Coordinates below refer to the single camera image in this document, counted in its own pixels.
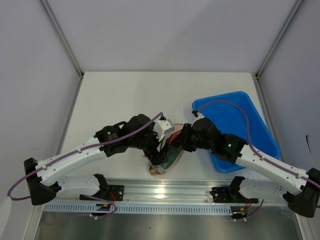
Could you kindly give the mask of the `green cucumber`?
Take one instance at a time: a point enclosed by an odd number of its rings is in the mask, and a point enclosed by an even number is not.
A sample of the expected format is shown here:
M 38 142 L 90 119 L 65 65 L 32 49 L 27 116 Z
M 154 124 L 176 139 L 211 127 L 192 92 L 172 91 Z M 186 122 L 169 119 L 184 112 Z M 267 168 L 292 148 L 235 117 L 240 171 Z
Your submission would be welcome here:
M 163 165 L 165 170 L 169 169 L 172 165 L 179 161 L 184 151 L 180 148 L 172 147 L 167 152 L 167 162 Z

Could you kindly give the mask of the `clear zip top bag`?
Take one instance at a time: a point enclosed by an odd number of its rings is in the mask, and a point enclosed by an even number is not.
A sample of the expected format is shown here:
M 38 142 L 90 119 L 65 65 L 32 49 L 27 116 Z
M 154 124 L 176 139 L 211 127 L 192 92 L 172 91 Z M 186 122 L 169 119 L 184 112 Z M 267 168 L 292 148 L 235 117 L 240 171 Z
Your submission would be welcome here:
M 179 159 L 183 150 L 172 146 L 172 141 L 181 133 L 184 124 L 169 122 L 169 120 L 158 120 L 153 131 L 158 134 L 158 145 L 155 149 L 143 150 L 144 158 L 148 158 L 149 173 L 151 175 L 162 175 Z

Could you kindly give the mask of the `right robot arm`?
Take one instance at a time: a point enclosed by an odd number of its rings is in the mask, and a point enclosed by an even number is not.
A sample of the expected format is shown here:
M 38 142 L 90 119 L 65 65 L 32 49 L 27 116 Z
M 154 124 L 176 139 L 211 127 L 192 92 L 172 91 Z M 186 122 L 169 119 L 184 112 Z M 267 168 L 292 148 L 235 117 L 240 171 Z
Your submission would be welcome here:
M 249 139 L 221 133 L 206 117 L 184 124 L 170 145 L 187 152 L 207 150 L 221 161 L 252 169 L 275 182 L 275 189 L 284 188 L 282 198 L 290 210 L 306 218 L 315 216 L 320 199 L 320 171 L 316 168 L 305 170 L 270 157 Z

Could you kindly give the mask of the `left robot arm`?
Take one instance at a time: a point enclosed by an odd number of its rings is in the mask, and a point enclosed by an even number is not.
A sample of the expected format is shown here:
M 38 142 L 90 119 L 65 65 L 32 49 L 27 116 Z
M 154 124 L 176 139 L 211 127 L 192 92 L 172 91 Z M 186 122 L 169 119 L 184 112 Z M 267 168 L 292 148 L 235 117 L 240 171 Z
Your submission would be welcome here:
M 167 157 L 161 156 L 161 151 L 168 148 L 165 141 L 173 131 L 174 124 L 164 116 L 152 120 L 139 114 L 129 121 L 105 126 L 68 153 L 39 161 L 34 158 L 25 160 L 23 164 L 32 205 L 44 205 L 55 198 L 110 200 L 110 186 L 103 174 L 87 177 L 70 177 L 69 174 L 127 149 L 142 150 L 153 165 L 165 163 Z

